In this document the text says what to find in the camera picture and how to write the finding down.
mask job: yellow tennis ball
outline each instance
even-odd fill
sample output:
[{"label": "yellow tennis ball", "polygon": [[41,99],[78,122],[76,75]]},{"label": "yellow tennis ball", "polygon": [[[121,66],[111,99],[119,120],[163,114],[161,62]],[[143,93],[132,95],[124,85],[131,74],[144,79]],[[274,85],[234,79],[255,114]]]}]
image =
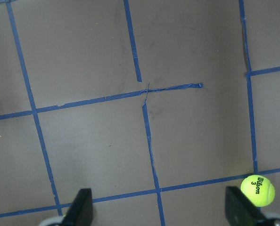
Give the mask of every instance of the yellow tennis ball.
[{"label": "yellow tennis ball", "polygon": [[260,175],[251,175],[244,179],[240,189],[258,207],[269,205],[275,197],[275,189],[271,181]]}]

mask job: gray floor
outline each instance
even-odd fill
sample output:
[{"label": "gray floor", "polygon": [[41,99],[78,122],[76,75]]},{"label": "gray floor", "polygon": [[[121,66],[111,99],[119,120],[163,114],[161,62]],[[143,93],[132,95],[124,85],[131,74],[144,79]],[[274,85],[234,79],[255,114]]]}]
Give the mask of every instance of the gray floor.
[{"label": "gray floor", "polygon": [[0,3],[0,226],[65,214],[84,187],[95,226],[228,225],[225,187],[250,173],[280,214],[280,0],[244,7],[251,64],[237,0]]}]

